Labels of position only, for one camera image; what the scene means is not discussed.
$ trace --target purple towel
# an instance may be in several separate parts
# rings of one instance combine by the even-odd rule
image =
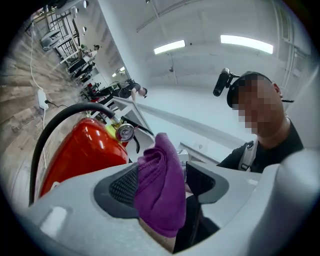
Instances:
[[[138,164],[134,207],[155,232],[173,238],[185,224],[186,191],[177,151],[166,133],[156,135],[154,147],[144,151]]]

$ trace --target ceiling light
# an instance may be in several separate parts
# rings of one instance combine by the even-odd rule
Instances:
[[[242,36],[235,35],[221,35],[221,43],[222,44],[232,44],[239,46],[247,46],[260,51],[264,51],[268,54],[272,54],[274,52],[274,47],[271,44],[266,42],[261,42],[255,39],[246,38]]]
[[[83,1],[83,7],[84,7],[84,8],[87,8],[88,5],[89,5],[89,2],[88,2],[88,1]]]
[[[168,43],[166,45],[160,46],[158,48],[154,49],[154,53],[155,54],[160,54],[163,52],[167,52],[173,49],[177,49],[177,48],[181,48],[181,47],[185,47],[186,43],[185,40],[181,40],[181,41],[176,41],[176,42],[172,42],[172,43]]]

